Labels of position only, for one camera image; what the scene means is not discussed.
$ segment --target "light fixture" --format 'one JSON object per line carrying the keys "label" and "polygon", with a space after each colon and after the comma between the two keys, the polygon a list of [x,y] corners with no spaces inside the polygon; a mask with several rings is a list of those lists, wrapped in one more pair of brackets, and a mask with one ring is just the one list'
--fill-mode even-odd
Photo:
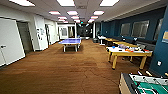
{"label": "light fixture", "polygon": [[31,3],[27,0],[9,0],[9,1],[17,3],[21,6],[35,6],[33,3]]}
{"label": "light fixture", "polygon": [[113,6],[115,3],[117,3],[119,0],[103,0],[100,4],[100,6]]}
{"label": "light fixture", "polygon": [[98,16],[92,16],[91,19],[97,19],[99,18]]}
{"label": "light fixture", "polygon": [[59,19],[58,21],[65,21],[64,19]]}
{"label": "light fixture", "polygon": [[61,6],[75,6],[74,0],[57,0]]}
{"label": "light fixture", "polygon": [[74,20],[76,23],[80,23],[80,20]]}
{"label": "light fixture", "polygon": [[64,23],[68,23],[68,21],[64,21]]}
{"label": "light fixture", "polygon": [[68,11],[67,12],[69,15],[77,15],[78,13],[76,11]]}
{"label": "light fixture", "polygon": [[89,21],[94,21],[94,19],[90,19]]}
{"label": "light fixture", "polygon": [[50,11],[49,13],[53,15],[61,15],[58,11]]}
{"label": "light fixture", "polygon": [[104,11],[95,11],[94,15],[102,15],[104,13]]}
{"label": "light fixture", "polygon": [[71,18],[72,18],[72,19],[79,19],[78,16],[72,16]]}
{"label": "light fixture", "polygon": [[58,17],[59,19],[67,19],[66,17],[62,16],[62,17]]}

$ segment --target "air vent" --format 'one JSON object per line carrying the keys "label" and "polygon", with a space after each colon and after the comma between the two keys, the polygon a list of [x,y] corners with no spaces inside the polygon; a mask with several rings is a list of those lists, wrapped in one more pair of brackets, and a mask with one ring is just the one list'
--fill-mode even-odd
{"label": "air vent", "polygon": [[86,9],[87,6],[76,6],[77,9]]}

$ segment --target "doorway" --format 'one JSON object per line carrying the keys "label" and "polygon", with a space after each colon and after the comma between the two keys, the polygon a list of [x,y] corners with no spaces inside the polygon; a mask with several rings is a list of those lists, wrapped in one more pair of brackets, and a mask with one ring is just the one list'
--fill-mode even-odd
{"label": "doorway", "polygon": [[33,51],[33,45],[30,37],[29,27],[27,22],[17,22],[20,38],[22,41],[25,54]]}

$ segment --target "dark blue wall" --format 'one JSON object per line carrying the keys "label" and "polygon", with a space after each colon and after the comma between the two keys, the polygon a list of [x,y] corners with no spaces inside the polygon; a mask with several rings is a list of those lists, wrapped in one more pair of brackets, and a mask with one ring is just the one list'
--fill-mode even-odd
{"label": "dark blue wall", "polygon": [[148,27],[148,31],[147,31],[145,39],[146,40],[153,40],[158,22],[161,18],[163,18],[164,13],[165,13],[165,9],[166,9],[166,7],[163,7],[163,8],[159,8],[159,9],[145,12],[145,13],[135,15],[135,16],[130,16],[130,17],[120,19],[120,20],[102,22],[101,23],[102,24],[101,32],[106,37],[120,36],[121,25],[124,23],[130,23],[130,34],[129,34],[129,36],[126,36],[126,38],[133,39],[131,37],[133,23],[149,20],[150,23],[149,23],[149,27]]}
{"label": "dark blue wall", "polygon": [[118,36],[119,20],[102,22],[102,35],[106,37]]}
{"label": "dark blue wall", "polygon": [[168,30],[168,6],[164,15],[162,27],[159,33],[159,37],[154,50],[154,56],[150,65],[150,71],[157,75],[164,76],[165,72],[168,72],[168,43],[162,42],[164,32]]}
{"label": "dark blue wall", "polygon": [[145,13],[142,13],[139,15],[127,17],[125,19],[121,19],[120,23],[119,23],[119,27],[121,27],[121,25],[124,23],[130,23],[129,36],[131,37],[134,22],[149,20],[149,27],[148,27],[148,31],[147,31],[145,39],[146,40],[153,40],[159,19],[164,17],[165,9],[166,8],[163,7],[163,8],[159,8],[156,10],[145,12]]}

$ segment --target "blue ping pong table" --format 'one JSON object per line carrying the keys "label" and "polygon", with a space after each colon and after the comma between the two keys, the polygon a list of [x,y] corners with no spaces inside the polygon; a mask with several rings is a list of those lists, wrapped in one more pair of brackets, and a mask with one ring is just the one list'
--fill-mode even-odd
{"label": "blue ping pong table", "polygon": [[68,38],[68,39],[62,40],[58,44],[64,44],[64,52],[66,47],[72,47],[72,46],[75,46],[75,51],[77,52],[80,46],[80,43],[81,43],[81,38]]}

